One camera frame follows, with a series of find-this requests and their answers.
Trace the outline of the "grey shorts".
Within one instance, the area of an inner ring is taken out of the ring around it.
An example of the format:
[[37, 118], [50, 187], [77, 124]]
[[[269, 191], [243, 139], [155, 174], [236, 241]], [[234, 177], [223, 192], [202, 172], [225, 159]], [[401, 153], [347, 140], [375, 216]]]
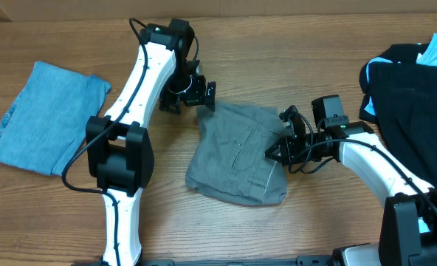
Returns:
[[185, 174], [188, 188], [239, 205], [279, 205], [287, 195], [281, 163], [265, 151], [286, 133], [275, 107], [216, 101], [196, 109], [200, 140]]

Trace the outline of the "blue denim garment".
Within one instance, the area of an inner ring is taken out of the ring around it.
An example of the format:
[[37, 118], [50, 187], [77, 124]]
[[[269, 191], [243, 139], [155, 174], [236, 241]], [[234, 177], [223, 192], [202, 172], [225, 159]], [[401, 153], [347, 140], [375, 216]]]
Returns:
[[37, 61], [0, 122], [0, 163], [60, 175], [103, 107], [111, 84]]

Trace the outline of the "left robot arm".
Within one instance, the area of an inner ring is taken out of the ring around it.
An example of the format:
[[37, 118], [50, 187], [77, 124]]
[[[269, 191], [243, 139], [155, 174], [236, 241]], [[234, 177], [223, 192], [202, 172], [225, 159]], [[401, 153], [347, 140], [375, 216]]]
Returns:
[[138, 265], [140, 199], [154, 170], [148, 125], [154, 108], [180, 114], [181, 105], [215, 109], [216, 83], [200, 75], [198, 58], [187, 59], [198, 42], [188, 21], [147, 24], [134, 68], [118, 99], [103, 117], [86, 124], [89, 173], [106, 209], [106, 249], [102, 265]]

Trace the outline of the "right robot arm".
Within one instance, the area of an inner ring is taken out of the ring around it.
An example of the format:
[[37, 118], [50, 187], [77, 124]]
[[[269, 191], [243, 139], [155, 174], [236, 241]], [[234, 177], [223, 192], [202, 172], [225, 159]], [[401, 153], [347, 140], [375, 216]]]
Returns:
[[364, 122], [350, 122], [339, 95], [312, 101], [315, 127], [290, 106], [279, 118], [290, 130], [265, 152], [302, 171], [310, 161], [331, 160], [351, 169], [384, 208], [379, 241], [334, 249], [331, 255], [299, 256], [297, 265], [437, 265], [437, 189], [402, 165]]

